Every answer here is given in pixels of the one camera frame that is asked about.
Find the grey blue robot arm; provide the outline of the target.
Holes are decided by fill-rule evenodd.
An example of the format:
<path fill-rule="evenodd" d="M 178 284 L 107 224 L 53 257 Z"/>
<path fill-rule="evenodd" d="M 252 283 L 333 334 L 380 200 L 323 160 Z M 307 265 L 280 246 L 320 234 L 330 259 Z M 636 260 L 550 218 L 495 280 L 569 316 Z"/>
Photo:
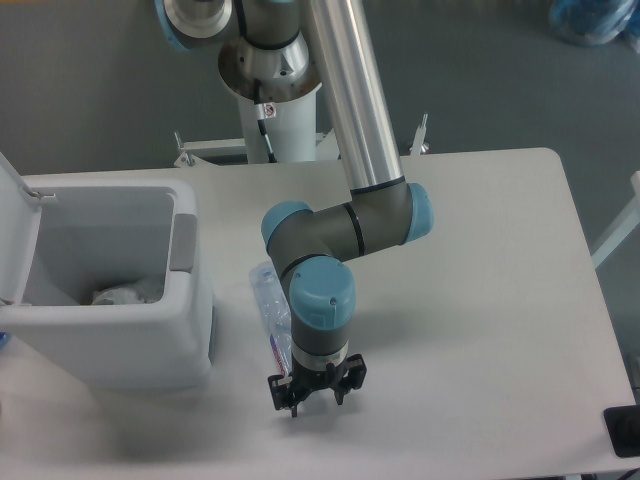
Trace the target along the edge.
<path fill-rule="evenodd" d="M 427 235 L 434 212 L 425 188 L 401 166 L 366 15 L 359 1 L 159 1 L 165 38 L 189 50 L 218 43 L 223 82 L 246 100 L 269 163 L 283 106 L 325 88 L 351 198 L 315 211 L 285 201 L 261 233 L 291 312 L 291 361 L 268 380 L 278 410 L 312 393 L 337 402 L 361 388 L 363 357 L 348 351 L 356 306 L 348 262 Z"/>

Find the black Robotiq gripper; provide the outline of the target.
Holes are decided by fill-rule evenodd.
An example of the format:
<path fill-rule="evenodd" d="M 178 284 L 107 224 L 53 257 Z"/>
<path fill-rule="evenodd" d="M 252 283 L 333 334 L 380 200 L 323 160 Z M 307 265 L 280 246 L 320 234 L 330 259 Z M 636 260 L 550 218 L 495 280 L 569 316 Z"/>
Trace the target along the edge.
<path fill-rule="evenodd" d="M 352 390 L 359 390 L 364 384 L 367 366 L 361 354 L 347 357 L 342 363 L 330 363 L 322 371 L 307 369 L 301 364 L 293 364 L 292 375 L 271 375 L 267 378 L 269 391 L 276 410 L 289 410 L 292 418 L 298 416 L 298 405 L 312 392 L 331 389 L 338 405 Z"/>

